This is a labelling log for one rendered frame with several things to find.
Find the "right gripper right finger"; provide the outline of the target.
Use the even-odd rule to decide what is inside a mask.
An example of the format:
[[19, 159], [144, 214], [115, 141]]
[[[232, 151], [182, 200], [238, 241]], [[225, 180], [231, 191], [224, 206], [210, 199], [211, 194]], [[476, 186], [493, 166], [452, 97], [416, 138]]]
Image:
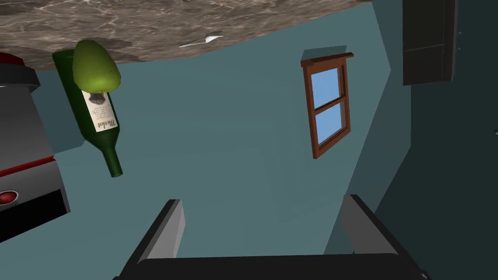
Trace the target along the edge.
[[407, 255], [393, 234], [356, 194], [347, 194], [343, 198], [342, 225], [357, 254]]

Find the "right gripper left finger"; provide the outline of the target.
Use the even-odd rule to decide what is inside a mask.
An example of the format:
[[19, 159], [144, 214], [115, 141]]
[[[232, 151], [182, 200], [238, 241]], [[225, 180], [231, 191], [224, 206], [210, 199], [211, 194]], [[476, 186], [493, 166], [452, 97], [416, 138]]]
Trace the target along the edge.
[[131, 263], [146, 259], [175, 258], [186, 221], [180, 199], [171, 199], [162, 208], [131, 256]]

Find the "brown framed window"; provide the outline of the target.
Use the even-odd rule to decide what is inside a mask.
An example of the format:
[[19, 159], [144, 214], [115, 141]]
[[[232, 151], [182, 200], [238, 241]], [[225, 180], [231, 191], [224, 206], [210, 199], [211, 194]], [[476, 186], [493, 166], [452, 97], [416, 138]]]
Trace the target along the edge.
[[301, 61], [314, 159], [351, 132], [347, 59], [353, 56], [346, 52]]

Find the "green wine bottle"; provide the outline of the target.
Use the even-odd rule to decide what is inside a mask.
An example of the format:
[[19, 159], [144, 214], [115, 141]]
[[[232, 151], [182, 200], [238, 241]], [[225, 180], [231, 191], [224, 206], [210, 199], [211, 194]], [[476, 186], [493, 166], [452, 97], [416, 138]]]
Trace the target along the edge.
[[99, 149], [111, 177], [123, 174], [116, 143], [120, 133], [118, 119], [108, 93], [90, 94], [73, 80], [73, 49], [54, 52], [53, 62], [83, 138]]

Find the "grey and red appliance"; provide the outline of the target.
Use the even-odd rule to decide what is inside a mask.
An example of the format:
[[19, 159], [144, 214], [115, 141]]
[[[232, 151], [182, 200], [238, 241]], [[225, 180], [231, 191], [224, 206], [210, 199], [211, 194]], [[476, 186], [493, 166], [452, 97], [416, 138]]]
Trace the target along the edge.
[[0, 243], [70, 212], [32, 93], [33, 68], [0, 52]]

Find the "green pear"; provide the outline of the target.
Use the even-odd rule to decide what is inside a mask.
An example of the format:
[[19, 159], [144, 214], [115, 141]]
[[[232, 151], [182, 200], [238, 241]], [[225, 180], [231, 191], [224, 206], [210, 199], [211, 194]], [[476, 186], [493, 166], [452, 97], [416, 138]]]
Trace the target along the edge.
[[73, 79], [87, 93], [105, 93], [116, 90], [121, 74], [116, 62], [95, 40], [81, 40], [73, 54]]

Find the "silver spoon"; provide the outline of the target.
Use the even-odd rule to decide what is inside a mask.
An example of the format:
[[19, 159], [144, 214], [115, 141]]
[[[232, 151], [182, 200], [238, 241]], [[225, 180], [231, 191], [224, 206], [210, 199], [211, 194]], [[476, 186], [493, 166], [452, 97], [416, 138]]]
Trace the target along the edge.
[[185, 44], [181, 44], [181, 45], [179, 45], [179, 47], [184, 48], [184, 47], [190, 47], [190, 46], [194, 46], [194, 45], [207, 44], [207, 43], [210, 43], [210, 42], [214, 41], [215, 39], [221, 38], [221, 37], [223, 37], [223, 35], [208, 35], [202, 39], [196, 39], [196, 40], [187, 42]]

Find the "dark wall cabinet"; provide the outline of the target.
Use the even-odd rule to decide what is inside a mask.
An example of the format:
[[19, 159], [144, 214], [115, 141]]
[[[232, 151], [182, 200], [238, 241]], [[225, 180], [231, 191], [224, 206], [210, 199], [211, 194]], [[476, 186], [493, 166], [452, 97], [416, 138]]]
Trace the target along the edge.
[[453, 80], [457, 16], [458, 0], [402, 0], [405, 86]]

